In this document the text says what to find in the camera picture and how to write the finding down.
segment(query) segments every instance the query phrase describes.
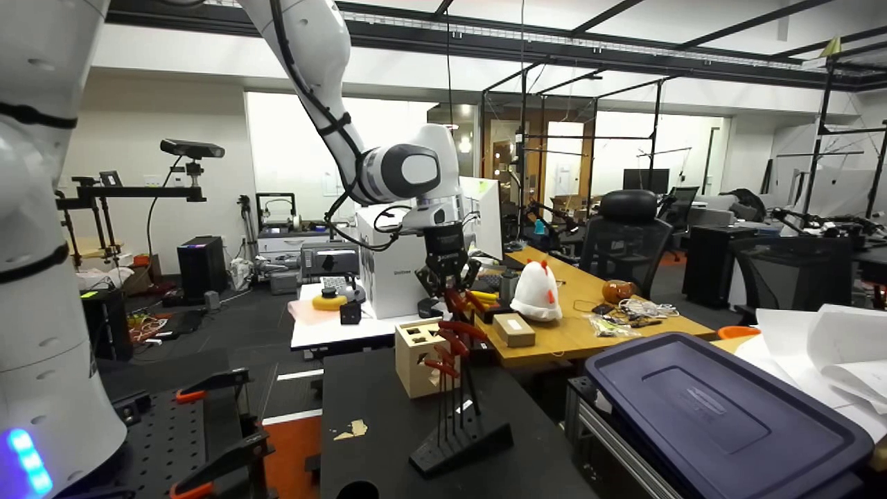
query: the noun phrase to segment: chair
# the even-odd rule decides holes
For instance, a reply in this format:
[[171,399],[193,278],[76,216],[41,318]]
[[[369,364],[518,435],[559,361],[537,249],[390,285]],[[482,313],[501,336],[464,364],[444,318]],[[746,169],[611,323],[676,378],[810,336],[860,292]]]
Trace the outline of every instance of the chair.
[[731,253],[746,280],[746,309],[818,310],[824,302],[849,305],[853,294],[853,249],[849,242],[780,238],[734,242]]
[[602,201],[602,216],[586,228],[579,266],[597,278],[633,280],[649,296],[672,226],[656,219],[656,196],[630,188]]
[[667,246],[676,253],[691,230],[691,213],[699,187],[676,187],[666,194],[659,219],[672,226]]

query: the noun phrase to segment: wooden table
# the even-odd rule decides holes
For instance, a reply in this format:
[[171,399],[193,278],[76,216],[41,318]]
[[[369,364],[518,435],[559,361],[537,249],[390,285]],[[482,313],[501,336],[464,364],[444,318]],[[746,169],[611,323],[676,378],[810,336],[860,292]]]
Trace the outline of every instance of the wooden table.
[[[575,361],[586,361],[602,349],[611,349],[620,343],[624,338],[598,338],[594,324],[587,323],[590,309],[602,305],[602,289],[605,280],[562,263],[540,249],[518,249],[509,253],[509,257],[529,263],[529,260],[550,260],[557,289],[559,289],[559,310],[562,318],[557,324],[533,324],[536,327],[536,348],[509,349],[501,336],[493,331],[493,324],[482,324],[480,331],[491,338],[491,343],[500,349],[501,366],[515,371],[547,371],[559,368]],[[684,316],[667,316],[663,324],[641,327],[642,336],[659,336],[659,334],[687,334],[713,338],[716,334],[705,324],[696,324]]]

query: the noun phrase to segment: computer screen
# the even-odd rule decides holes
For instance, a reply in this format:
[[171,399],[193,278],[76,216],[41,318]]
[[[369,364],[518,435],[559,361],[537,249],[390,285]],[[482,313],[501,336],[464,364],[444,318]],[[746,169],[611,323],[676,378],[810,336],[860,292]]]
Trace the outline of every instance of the computer screen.
[[667,169],[624,169],[620,174],[620,188],[645,188],[655,194],[666,194],[667,191]]
[[460,209],[468,253],[501,257],[500,184],[491,177],[460,177]]

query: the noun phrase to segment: floor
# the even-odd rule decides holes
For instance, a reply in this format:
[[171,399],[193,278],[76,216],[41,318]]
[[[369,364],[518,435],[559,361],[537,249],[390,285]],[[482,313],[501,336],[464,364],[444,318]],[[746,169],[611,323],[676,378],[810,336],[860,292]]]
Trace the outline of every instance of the floor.
[[[681,260],[666,256],[652,289],[652,299],[672,302],[692,323],[710,327],[731,324],[738,318],[731,310],[710,310],[687,302],[678,292],[681,278]],[[304,361],[299,352],[289,352],[289,299],[290,296],[274,296],[267,289],[234,294],[221,309],[204,313],[193,334],[160,348],[146,348],[131,364],[101,364],[109,393],[119,399],[134,392],[171,392],[210,371],[246,366],[252,374],[250,407],[264,414],[261,399],[267,399],[268,381],[277,368],[317,364]]]

